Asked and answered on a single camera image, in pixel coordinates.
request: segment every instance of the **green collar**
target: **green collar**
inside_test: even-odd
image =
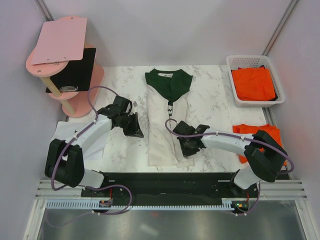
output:
[[[161,76],[159,74],[173,74],[172,77]],[[176,71],[161,71],[153,69],[145,73],[145,80],[148,85],[153,87],[169,103],[177,101],[183,94],[189,92],[191,75],[182,69]]]

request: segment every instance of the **white fabric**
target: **white fabric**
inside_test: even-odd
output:
[[[162,97],[152,86],[147,86],[147,113],[149,118],[149,144],[148,144],[148,165],[149,166],[194,166],[193,160],[183,157],[179,140],[168,132],[165,121],[169,118],[168,100]],[[185,121],[187,117],[188,93],[181,96],[173,103],[172,118]],[[171,122],[170,129],[176,124]]]
[[[55,132],[51,138],[51,141],[54,139],[65,140],[74,136],[75,132],[82,130],[87,123],[78,123],[78,122],[66,122],[59,121],[56,125]],[[97,139],[94,144],[83,154],[83,160],[92,161],[100,160],[103,156],[104,149],[107,144],[107,133],[102,135]]]

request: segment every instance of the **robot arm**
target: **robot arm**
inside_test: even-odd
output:
[[[138,122],[138,114],[136,112],[132,113],[132,108],[133,104],[130,100],[116,96],[113,104],[98,111],[97,120],[94,120],[94,124],[90,129],[81,134],[79,138],[76,137],[78,135],[78,132],[76,132],[67,139],[54,139],[49,146],[44,170],[45,175],[49,178],[52,177],[54,167],[62,150],[72,138],[76,138],[63,155],[67,159],[61,159],[60,161],[55,180],[73,188],[78,185],[99,188],[105,177],[100,172],[85,169],[84,153],[102,135],[114,127],[122,128],[125,136],[143,138],[144,135]]]
[[[286,159],[275,152],[274,150],[265,147],[261,144],[251,142],[258,140],[271,145],[285,155],[285,150],[265,131],[259,130],[256,134],[237,134],[227,133],[221,135],[223,132],[217,131],[207,125],[199,125],[196,129],[189,126],[187,123],[181,121],[173,130],[174,133],[179,135],[195,135],[216,133],[204,135],[199,137],[178,137],[182,154],[187,157],[196,154],[203,148],[215,148],[225,151],[233,152],[245,156],[248,160],[249,166],[244,169],[238,170],[231,181],[231,189],[237,191],[237,188],[242,190],[248,189],[251,185],[260,182],[261,180],[273,183]],[[238,138],[230,137],[227,135],[238,135]]]

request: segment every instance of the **white plastic basket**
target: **white plastic basket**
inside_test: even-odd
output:
[[[284,90],[281,86],[280,79],[274,66],[272,65],[270,58],[261,55],[230,55],[226,58],[226,64],[228,66],[229,77],[234,95],[235,105],[237,107],[261,107],[268,108],[274,104],[282,104],[285,101]],[[232,77],[231,70],[237,70],[238,68],[259,68],[264,65],[266,69],[269,69],[274,90],[278,99],[275,101],[243,101],[237,96],[234,79]]]

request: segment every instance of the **marble table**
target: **marble table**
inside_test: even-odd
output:
[[[202,149],[190,156],[192,167],[148,166],[149,121],[147,114],[147,84],[145,73],[152,69],[174,71],[183,69],[193,75],[187,96],[186,122],[197,127],[209,125],[221,131],[232,132],[233,125],[264,125],[262,108],[238,108],[235,106],[226,65],[188,66],[123,66],[104,67],[103,85],[119,95],[136,101],[139,124],[144,138],[125,137],[122,129],[114,128],[108,133],[102,159],[85,161],[85,167],[102,172],[235,172],[247,163],[240,163],[238,156],[220,149]],[[100,89],[95,107],[105,107],[113,102],[115,95]],[[94,112],[81,118],[69,118],[69,122],[86,123],[94,118]]]

